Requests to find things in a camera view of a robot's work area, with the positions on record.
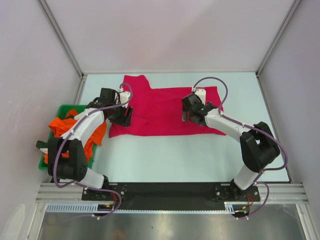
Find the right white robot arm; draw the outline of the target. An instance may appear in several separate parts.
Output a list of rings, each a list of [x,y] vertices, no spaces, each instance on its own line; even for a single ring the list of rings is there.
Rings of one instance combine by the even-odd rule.
[[[248,196],[249,189],[259,174],[280,155],[280,148],[269,126],[262,121],[253,126],[236,123],[212,103],[204,104],[195,93],[187,95],[181,101],[184,122],[216,129],[240,144],[243,166],[231,180],[229,194],[235,200],[242,201]]]

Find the magenta t shirt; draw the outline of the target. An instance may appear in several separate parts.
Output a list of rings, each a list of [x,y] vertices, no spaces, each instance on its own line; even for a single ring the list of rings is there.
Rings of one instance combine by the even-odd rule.
[[[133,98],[129,105],[133,107],[131,126],[124,127],[112,124],[109,137],[134,135],[154,136],[187,136],[198,134],[226,134],[190,121],[184,122],[182,98],[189,95],[190,87],[151,88],[144,75],[125,75],[123,82],[131,86]]]

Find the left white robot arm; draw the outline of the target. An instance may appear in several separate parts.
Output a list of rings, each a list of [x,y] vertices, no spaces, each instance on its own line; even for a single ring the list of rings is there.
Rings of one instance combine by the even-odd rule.
[[[133,90],[122,83],[119,89],[102,88],[100,95],[92,100],[83,112],[75,117],[75,123],[60,137],[52,137],[47,143],[48,167],[58,188],[70,184],[92,189],[100,200],[110,196],[108,177],[88,167],[85,145],[97,128],[110,121],[129,127],[133,107],[129,105]]]

